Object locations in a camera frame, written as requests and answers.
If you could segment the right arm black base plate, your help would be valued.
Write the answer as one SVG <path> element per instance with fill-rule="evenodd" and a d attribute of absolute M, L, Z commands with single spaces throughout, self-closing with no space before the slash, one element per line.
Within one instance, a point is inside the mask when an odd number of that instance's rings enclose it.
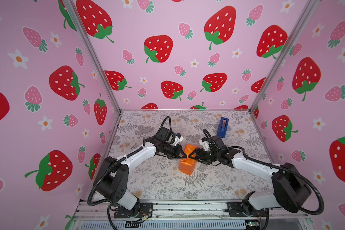
<path fill-rule="evenodd" d="M 249 203 L 228 202 L 226 211 L 230 217 L 258 218 L 266 217 L 266 210 L 256 210 Z"/>

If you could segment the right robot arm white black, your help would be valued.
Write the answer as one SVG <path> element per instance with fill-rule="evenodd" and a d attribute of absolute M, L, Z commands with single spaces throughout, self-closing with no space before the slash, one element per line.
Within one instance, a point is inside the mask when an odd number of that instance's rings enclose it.
<path fill-rule="evenodd" d="M 247 216 L 267 208 L 283 208 L 288 212 L 297 213 L 311 195 L 311 188 L 294 174 L 297 170 L 289 163 L 285 165 L 258 163 L 244 156 L 244 153 L 238 149 L 229 151 L 196 149 L 189 158 L 204 164 L 218 161 L 220 164 L 247 171 L 271 183 L 271 189 L 250 192 L 242 200 L 241 209 Z"/>

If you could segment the yellow orange wrapping paper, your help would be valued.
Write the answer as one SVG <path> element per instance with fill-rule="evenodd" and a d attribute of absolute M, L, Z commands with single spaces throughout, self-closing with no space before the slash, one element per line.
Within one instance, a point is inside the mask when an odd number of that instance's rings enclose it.
<path fill-rule="evenodd" d="M 196 167 L 196 160 L 189 158 L 197 146 L 187 144 L 184 153 L 187 155 L 185 159 L 181 159 L 179 163 L 179 170 L 187 175 L 192 175 Z"/>

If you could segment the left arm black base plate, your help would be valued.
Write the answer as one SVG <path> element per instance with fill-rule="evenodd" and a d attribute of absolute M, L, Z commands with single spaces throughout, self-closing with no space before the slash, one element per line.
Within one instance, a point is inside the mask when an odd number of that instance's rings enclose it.
<path fill-rule="evenodd" d="M 153 213 L 153 203 L 137 203 L 131 210 L 123 206 L 118 207 L 114 212 L 116 219 L 142 218 L 143 216 L 151 217 Z"/>

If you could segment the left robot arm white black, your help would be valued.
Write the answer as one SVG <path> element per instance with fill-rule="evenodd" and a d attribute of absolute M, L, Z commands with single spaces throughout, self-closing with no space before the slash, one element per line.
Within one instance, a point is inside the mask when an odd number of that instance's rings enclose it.
<path fill-rule="evenodd" d="M 127 155 L 118 158 L 107 157 L 95 178 L 93 191 L 100 193 L 104 199 L 101 202 L 110 202 L 123 208 L 136 211 L 140 200 L 127 190 L 130 171 L 158 153 L 168 159 L 186 158 L 186 154 L 179 144 L 184 137 L 173 134 L 172 138 L 163 141 L 162 138 L 150 137 L 143 144 Z"/>

